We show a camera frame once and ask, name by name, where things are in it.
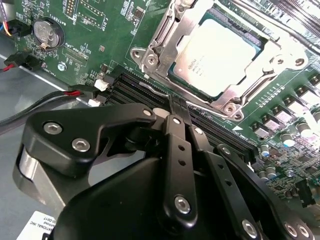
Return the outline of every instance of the screw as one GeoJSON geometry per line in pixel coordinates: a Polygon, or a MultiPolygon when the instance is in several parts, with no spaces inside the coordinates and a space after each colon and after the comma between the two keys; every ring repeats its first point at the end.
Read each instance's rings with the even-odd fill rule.
{"type": "Polygon", "coordinates": [[[230,150],[228,148],[226,148],[225,146],[222,148],[222,150],[224,151],[225,154],[228,154],[228,155],[231,154],[230,150]]]}
{"type": "Polygon", "coordinates": [[[180,120],[178,119],[178,118],[173,118],[173,121],[176,123],[176,124],[180,124],[181,122],[180,122],[180,120]]]}
{"type": "Polygon", "coordinates": [[[58,69],[59,69],[59,71],[64,72],[67,70],[67,65],[61,61],[58,63],[58,69]]]}
{"type": "Polygon", "coordinates": [[[285,172],[285,175],[289,178],[292,178],[295,174],[293,170],[288,170],[285,172]]]}
{"type": "Polygon", "coordinates": [[[83,138],[76,138],[72,141],[72,147],[74,150],[85,153],[90,149],[90,143],[83,138]]]}
{"type": "Polygon", "coordinates": [[[258,232],[255,229],[255,227],[252,225],[251,222],[249,222],[248,220],[244,219],[242,221],[242,227],[245,230],[245,232],[252,238],[252,239],[256,239],[258,237],[258,232]]]}
{"type": "Polygon", "coordinates": [[[297,237],[297,231],[291,226],[289,225],[287,222],[284,224],[286,230],[288,231],[288,233],[290,233],[293,237],[297,237]]]}
{"type": "Polygon", "coordinates": [[[227,104],[224,108],[224,111],[228,114],[233,113],[236,110],[236,107],[233,104],[227,104]]]}
{"type": "Polygon", "coordinates": [[[188,214],[191,211],[189,202],[183,196],[177,196],[174,199],[174,205],[182,214],[188,214]]]}
{"type": "Polygon", "coordinates": [[[194,129],[198,134],[200,134],[200,135],[202,135],[204,132],[200,129],[200,128],[198,128],[198,127],[196,127],[195,129],[194,129]]]}
{"type": "Polygon", "coordinates": [[[153,66],[154,64],[157,63],[157,59],[153,55],[148,56],[148,63],[153,66]]]}
{"type": "Polygon", "coordinates": [[[303,227],[303,226],[301,226],[301,225],[299,225],[299,224],[298,224],[297,226],[298,226],[300,232],[301,232],[306,238],[309,238],[309,237],[310,237],[310,235],[309,235],[308,231],[305,229],[305,227],[303,227]]]}
{"type": "Polygon", "coordinates": [[[151,115],[152,115],[152,113],[149,112],[148,110],[143,110],[143,113],[144,113],[145,115],[147,115],[147,116],[151,116],[151,115]]]}
{"type": "Polygon", "coordinates": [[[55,122],[47,122],[43,126],[43,129],[47,134],[51,134],[51,135],[57,135],[62,132],[62,127],[55,122]]]}

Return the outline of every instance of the metal rivet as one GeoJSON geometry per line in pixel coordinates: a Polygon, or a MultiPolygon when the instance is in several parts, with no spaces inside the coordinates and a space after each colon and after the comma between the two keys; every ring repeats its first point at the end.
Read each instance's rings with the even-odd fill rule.
{"type": "Polygon", "coordinates": [[[303,236],[305,236],[306,238],[310,237],[307,229],[304,226],[301,226],[299,224],[297,226],[298,226],[298,228],[299,228],[299,230],[300,230],[300,232],[302,233],[303,236]]]}
{"type": "Polygon", "coordinates": [[[226,148],[225,146],[222,148],[222,150],[224,151],[225,154],[228,154],[228,155],[231,154],[230,150],[228,148],[226,148]]]}
{"type": "Polygon", "coordinates": [[[180,122],[180,120],[178,119],[178,118],[173,118],[173,121],[176,123],[176,124],[180,124],[181,122],[180,122]]]}
{"type": "Polygon", "coordinates": [[[55,122],[47,122],[44,126],[43,126],[43,130],[47,133],[47,134],[51,134],[51,135],[57,135],[59,133],[62,132],[62,127],[55,122]]]}
{"type": "Polygon", "coordinates": [[[256,239],[258,237],[258,232],[255,228],[255,226],[253,226],[253,224],[251,222],[249,222],[248,220],[244,219],[242,221],[242,227],[245,230],[245,232],[252,238],[252,239],[256,239]]]}
{"type": "Polygon", "coordinates": [[[200,135],[202,135],[204,132],[200,129],[200,128],[198,128],[198,127],[196,127],[195,129],[194,129],[198,134],[200,134],[200,135]]]}
{"type": "Polygon", "coordinates": [[[191,211],[189,202],[183,196],[177,196],[174,199],[174,205],[182,214],[188,214],[191,211]]]}
{"type": "Polygon", "coordinates": [[[293,237],[297,237],[297,231],[291,226],[289,225],[287,222],[284,224],[286,230],[288,231],[289,234],[291,234],[293,237]]]}
{"type": "Polygon", "coordinates": [[[149,112],[148,110],[143,110],[143,113],[144,113],[145,115],[147,115],[147,116],[151,116],[151,115],[152,115],[152,113],[149,112]]]}
{"type": "Polygon", "coordinates": [[[90,149],[90,143],[83,138],[76,138],[72,141],[72,147],[74,150],[85,153],[90,149]]]}

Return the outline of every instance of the black plastic bracket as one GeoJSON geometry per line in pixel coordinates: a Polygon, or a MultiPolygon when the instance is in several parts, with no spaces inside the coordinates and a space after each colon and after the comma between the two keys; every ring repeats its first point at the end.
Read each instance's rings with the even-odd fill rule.
{"type": "Polygon", "coordinates": [[[308,240],[313,236],[307,225],[284,204],[268,186],[246,166],[232,151],[225,151],[226,145],[218,145],[217,153],[227,163],[232,175],[237,179],[237,185],[244,200],[259,216],[264,233],[270,239],[277,240],[308,240]]]}
{"type": "Polygon", "coordinates": [[[126,129],[147,127],[155,121],[153,111],[140,103],[39,112],[27,120],[22,142],[33,158],[63,175],[78,177],[86,174],[102,150],[111,148],[126,129]],[[47,133],[46,123],[57,123],[61,133],[47,133]],[[75,150],[75,139],[86,140],[89,150],[75,150]]]}
{"type": "Polygon", "coordinates": [[[218,189],[232,227],[229,235],[232,239],[262,240],[258,225],[232,176],[223,157],[213,153],[206,135],[195,126],[188,128],[197,159],[205,161],[207,171],[212,176],[212,184],[218,189]]]}
{"type": "Polygon", "coordinates": [[[159,219],[167,231],[178,234],[193,228],[198,219],[197,196],[191,144],[185,124],[169,115],[163,124],[166,138],[163,203],[159,219]]]}

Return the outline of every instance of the connector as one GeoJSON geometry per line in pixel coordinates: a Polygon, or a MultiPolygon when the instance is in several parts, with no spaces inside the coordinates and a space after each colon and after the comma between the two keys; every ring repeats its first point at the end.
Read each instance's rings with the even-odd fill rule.
{"type": "Polygon", "coordinates": [[[25,37],[32,33],[32,26],[27,25],[17,19],[7,22],[8,30],[12,36],[25,37]]]}
{"type": "Polygon", "coordinates": [[[100,93],[100,90],[94,86],[81,84],[69,86],[68,91],[80,91],[87,99],[96,99],[100,93]]]}
{"type": "Polygon", "coordinates": [[[32,71],[40,68],[42,61],[29,55],[28,52],[18,51],[15,54],[10,55],[5,61],[6,66],[13,65],[14,68],[23,66],[24,68],[32,71]]]}

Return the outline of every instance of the metal bracket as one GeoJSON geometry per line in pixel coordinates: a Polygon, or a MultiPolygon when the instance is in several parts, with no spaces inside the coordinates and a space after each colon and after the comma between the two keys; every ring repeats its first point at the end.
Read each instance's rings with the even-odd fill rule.
{"type": "MultiPolygon", "coordinates": [[[[282,35],[276,42],[264,35],[268,42],[263,51],[245,69],[246,77],[239,84],[226,88],[216,101],[206,102],[200,99],[172,82],[168,78],[168,71],[188,43],[188,40],[181,41],[181,39],[192,35],[205,12],[213,4],[223,6],[218,0],[198,0],[193,5],[187,6],[183,5],[181,0],[172,0],[148,48],[134,47],[130,55],[148,78],[168,86],[194,106],[199,106],[218,117],[239,122],[245,117],[242,108],[246,104],[284,70],[303,69],[308,64],[308,57],[302,46],[287,35],[282,35]]],[[[227,7],[225,10],[235,14],[227,7]]],[[[252,27],[246,21],[243,24],[252,27]]]]}

